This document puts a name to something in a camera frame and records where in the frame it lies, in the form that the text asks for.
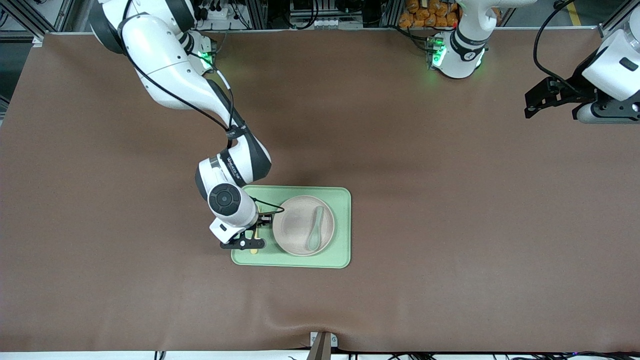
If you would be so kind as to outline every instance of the brown tabletop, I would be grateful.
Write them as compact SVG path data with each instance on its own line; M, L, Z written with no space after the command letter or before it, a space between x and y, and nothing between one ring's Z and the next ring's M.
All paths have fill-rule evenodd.
M0 129L0 350L640 350L640 128L523 116L532 31L454 81L392 31L229 35L259 184L353 196L342 270L238 266L193 181L224 134L92 36L33 49ZM568 76L596 31L548 31Z

